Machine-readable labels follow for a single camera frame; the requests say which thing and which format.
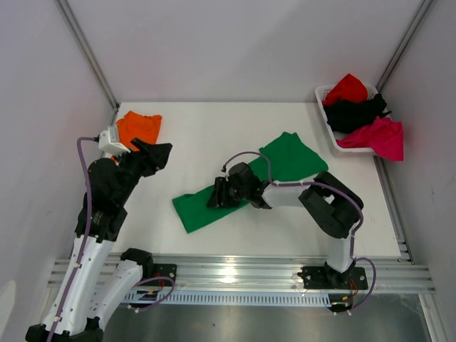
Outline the green t shirt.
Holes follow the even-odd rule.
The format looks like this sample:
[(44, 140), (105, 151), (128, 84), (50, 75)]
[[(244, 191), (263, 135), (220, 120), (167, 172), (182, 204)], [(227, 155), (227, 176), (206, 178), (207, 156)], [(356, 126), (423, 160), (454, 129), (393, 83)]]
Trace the green t shirt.
[[(284, 132), (261, 147), (259, 152), (270, 160), (273, 180), (298, 181), (328, 170), (326, 161), (307, 147), (297, 133)], [(186, 233), (195, 232), (248, 205), (248, 202), (242, 201), (235, 208), (208, 208), (207, 202), (213, 189), (210, 185), (196, 193), (183, 194), (172, 200)]]

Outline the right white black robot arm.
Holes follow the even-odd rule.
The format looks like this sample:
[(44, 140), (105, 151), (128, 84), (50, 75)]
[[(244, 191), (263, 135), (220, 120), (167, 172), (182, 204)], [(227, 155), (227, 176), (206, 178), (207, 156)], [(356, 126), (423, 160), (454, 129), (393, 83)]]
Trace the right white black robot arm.
[(247, 202), (257, 209), (304, 208), (328, 236), (326, 281), (342, 287), (351, 279), (355, 234), (363, 223), (363, 201), (330, 172), (312, 179), (282, 182), (262, 180), (241, 162), (216, 177), (207, 200), (209, 208), (235, 208)]

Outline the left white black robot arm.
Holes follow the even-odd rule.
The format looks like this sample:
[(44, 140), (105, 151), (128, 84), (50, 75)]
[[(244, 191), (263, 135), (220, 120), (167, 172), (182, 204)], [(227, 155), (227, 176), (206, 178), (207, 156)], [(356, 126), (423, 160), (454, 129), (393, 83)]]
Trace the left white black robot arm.
[(102, 341), (111, 316), (137, 285), (157, 281), (152, 254), (129, 248), (114, 274), (101, 288), (97, 281), (127, 217), (125, 203), (143, 177), (165, 168), (171, 143), (149, 144), (133, 139), (119, 162), (100, 158), (87, 164), (78, 138), (78, 156), (85, 179), (83, 206), (75, 228), (71, 259), (61, 287), (45, 319), (30, 326), (26, 341)]

